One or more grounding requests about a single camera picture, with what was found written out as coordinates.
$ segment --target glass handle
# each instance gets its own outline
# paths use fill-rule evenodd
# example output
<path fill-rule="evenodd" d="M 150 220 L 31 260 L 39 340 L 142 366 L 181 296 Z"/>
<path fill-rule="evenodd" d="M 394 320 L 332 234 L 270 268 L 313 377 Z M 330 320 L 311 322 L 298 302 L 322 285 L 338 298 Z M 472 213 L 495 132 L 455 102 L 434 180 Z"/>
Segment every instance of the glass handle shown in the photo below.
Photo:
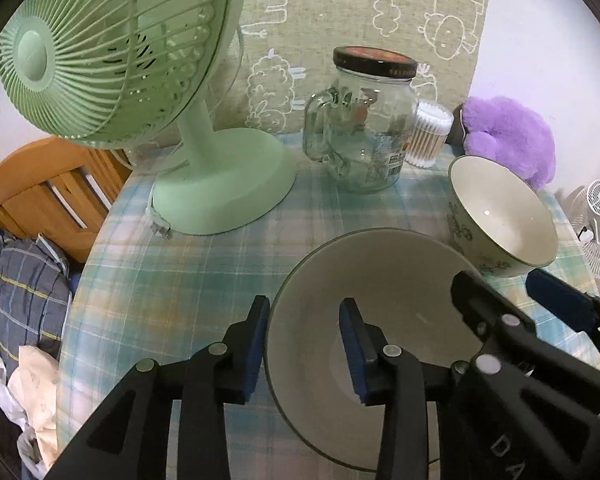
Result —
<path fill-rule="evenodd" d="M 302 150 L 304 154 L 315 162 L 321 162 L 326 151 L 324 139 L 324 120 L 321 118 L 324 105 L 338 102 L 338 93 L 335 88 L 323 90 L 311 96 L 304 108 L 304 128 L 302 129 Z"/>

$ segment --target fan stand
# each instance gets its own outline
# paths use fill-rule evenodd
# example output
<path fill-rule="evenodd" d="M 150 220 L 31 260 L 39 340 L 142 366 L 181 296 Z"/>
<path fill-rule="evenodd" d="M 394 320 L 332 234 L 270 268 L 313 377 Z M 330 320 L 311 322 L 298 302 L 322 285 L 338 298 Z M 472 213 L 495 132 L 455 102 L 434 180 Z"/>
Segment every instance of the fan stand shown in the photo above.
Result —
<path fill-rule="evenodd" d="M 230 231 L 269 212 L 291 189 L 294 158 L 271 134 L 251 128 L 215 132 L 200 95 L 177 121 L 183 141 L 178 152 L 189 163 L 159 174 L 154 186 L 154 209 L 171 229 L 190 235 Z"/>

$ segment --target tablecloth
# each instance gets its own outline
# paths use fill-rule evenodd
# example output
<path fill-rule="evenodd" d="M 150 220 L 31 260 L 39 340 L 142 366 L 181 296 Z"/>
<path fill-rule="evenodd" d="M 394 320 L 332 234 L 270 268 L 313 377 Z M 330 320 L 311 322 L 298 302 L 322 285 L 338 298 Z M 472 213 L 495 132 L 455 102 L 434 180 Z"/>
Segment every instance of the tablecloth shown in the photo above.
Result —
<path fill-rule="evenodd" d="M 299 136 L 285 137 L 285 142 L 298 162 L 289 194 L 262 218 L 218 235 L 154 236 L 144 214 L 154 178 L 131 175 L 91 250 L 65 327 L 58 392 L 60 449 L 138 360 L 179 361 L 221 339 L 229 324 L 245 317 L 254 295 L 273 300 L 296 264 L 328 240 L 385 226 L 451 241 L 446 220 L 446 173 L 454 158 L 450 147 L 432 169 L 405 164 L 394 186 L 358 195 L 337 188 L 324 167 L 310 163 L 299 148 Z M 541 197 L 560 240 L 549 272 L 597 293 L 563 211 L 553 196 Z M 530 300 L 521 277 L 488 280 L 535 319 L 542 339 L 600 367 L 600 355 L 588 337 L 573 333 Z M 175 476 L 178 416 L 177 402 L 168 478 Z M 226 435 L 234 480 L 373 478 L 334 464 L 302 443 L 278 413 L 264 370 L 251 402 L 226 407 Z"/>

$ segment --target wall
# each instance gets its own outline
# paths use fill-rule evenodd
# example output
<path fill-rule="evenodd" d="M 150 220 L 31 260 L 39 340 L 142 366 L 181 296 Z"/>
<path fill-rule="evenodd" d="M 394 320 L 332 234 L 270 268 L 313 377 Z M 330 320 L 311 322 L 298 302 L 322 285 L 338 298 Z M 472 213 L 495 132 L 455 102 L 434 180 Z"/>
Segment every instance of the wall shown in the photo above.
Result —
<path fill-rule="evenodd" d="M 581 0 L 490 0 L 472 94 L 517 98 L 551 124 L 553 192 L 600 178 L 600 24 Z M 43 135 L 0 84 L 0 160 Z"/>

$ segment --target purple plush toy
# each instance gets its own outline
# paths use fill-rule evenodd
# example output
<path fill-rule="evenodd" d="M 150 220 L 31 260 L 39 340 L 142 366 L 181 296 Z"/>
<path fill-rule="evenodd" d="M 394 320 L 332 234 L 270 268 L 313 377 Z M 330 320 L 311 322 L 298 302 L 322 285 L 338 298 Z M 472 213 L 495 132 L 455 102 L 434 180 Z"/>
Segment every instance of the purple plush toy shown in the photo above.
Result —
<path fill-rule="evenodd" d="M 549 125 L 518 101 L 469 97 L 462 106 L 467 155 L 478 155 L 509 168 L 533 189 L 554 179 L 555 147 Z"/>

